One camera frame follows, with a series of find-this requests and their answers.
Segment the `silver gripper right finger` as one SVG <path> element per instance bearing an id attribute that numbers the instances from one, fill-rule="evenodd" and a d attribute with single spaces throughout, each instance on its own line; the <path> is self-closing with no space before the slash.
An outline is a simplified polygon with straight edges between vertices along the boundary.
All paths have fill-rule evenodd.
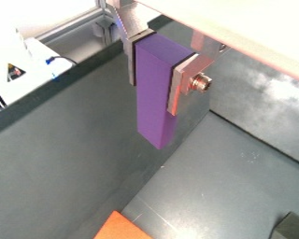
<path id="1" fill-rule="evenodd" d="M 228 51 L 225 44 L 217 42 L 199 31 L 193 31 L 191 48 L 193 55 L 183 60 L 173 68 L 166 110 L 175 116 L 180 108 L 180 95 L 189 91 L 205 92 L 212 84 L 204 70 Z"/>

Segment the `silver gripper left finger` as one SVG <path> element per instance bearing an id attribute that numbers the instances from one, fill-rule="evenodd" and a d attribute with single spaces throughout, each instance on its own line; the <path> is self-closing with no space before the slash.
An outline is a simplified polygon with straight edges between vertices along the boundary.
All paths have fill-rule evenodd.
<path id="1" fill-rule="evenodd" d="M 152 13 L 137 2 L 122 4 L 121 0 L 106 0 L 106 7 L 118 28 L 122 50 L 128 57 L 129 84 L 136 85 L 136 52 L 134 43 L 149 36 L 154 31 L 148 27 Z"/>

